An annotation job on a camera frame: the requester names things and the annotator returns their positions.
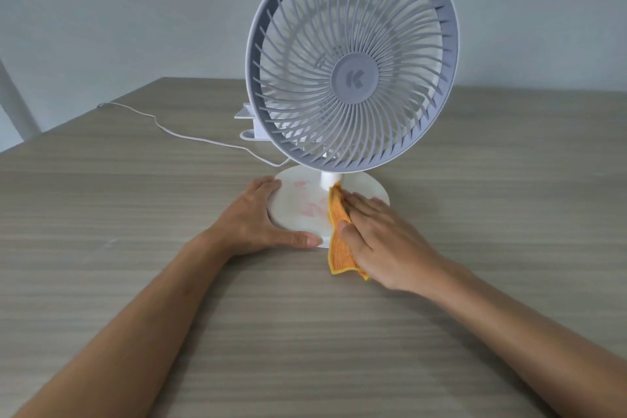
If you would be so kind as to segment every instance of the fan grille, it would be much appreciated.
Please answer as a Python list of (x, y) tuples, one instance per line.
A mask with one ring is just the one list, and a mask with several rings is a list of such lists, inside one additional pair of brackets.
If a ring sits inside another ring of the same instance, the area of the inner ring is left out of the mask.
[(451, 0), (263, 0), (248, 41), (248, 94), (291, 159), (371, 169), (433, 123), (457, 53)]

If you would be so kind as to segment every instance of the fan base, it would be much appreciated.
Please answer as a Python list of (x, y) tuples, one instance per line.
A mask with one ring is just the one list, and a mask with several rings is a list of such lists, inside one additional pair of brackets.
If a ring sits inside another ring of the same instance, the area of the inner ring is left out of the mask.
[[(333, 226), (329, 222), (329, 193), (320, 186), (320, 175), (319, 170), (304, 165), (283, 170), (277, 175), (283, 184), (270, 197), (268, 212), (276, 226), (315, 233), (322, 238), (320, 248), (328, 248)], [(389, 205), (386, 190), (365, 172), (344, 174), (342, 188), (369, 199), (378, 197)]]

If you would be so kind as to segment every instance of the microfiber cloth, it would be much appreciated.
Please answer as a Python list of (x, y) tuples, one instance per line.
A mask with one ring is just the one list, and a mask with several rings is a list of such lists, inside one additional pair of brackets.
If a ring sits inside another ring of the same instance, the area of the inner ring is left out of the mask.
[(342, 240), (337, 231), (337, 224), (340, 220), (352, 223), (344, 208), (344, 194), (337, 182), (329, 189), (329, 221), (333, 225), (333, 235), (329, 245), (329, 269), (331, 274), (340, 274), (345, 271), (356, 271), (362, 278), (369, 280), (370, 276), (355, 263), (355, 258), (348, 245)]

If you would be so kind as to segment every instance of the hand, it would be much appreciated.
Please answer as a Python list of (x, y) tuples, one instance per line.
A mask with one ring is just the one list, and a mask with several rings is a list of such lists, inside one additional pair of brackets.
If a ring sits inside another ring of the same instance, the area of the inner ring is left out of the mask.
[(383, 286), (430, 297), (443, 276), (458, 267), (382, 200), (343, 193), (353, 224), (341, 222), (340, 235), (357, 264)]
[(313, 233), (283, 230), (270, 222), (268, 198), (280, 186), (281, 181), (273, 175), (255, 179), (203, 234), (219, 236), (230, 256), (273, 246), (318, 246), (322, 240)]

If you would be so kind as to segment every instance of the wooden table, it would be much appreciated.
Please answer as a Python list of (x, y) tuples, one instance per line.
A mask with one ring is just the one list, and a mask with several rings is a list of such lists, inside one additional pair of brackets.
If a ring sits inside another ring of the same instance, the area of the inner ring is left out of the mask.
[[(161, 79), (119, 101), (242, 143), (241, 81)], [(269, 143), (252, 146), (276, 161)], [(0, 155), (0, 414), (10, 415), (255, 176), (246, 152), (91, 111)], [(372, 175), (446, 255), (627, 356), (627, 96), (456, 89)], [(418, 297), (331, 276), (324, 250), (230, 263), (155, 417), (551, 415)]]

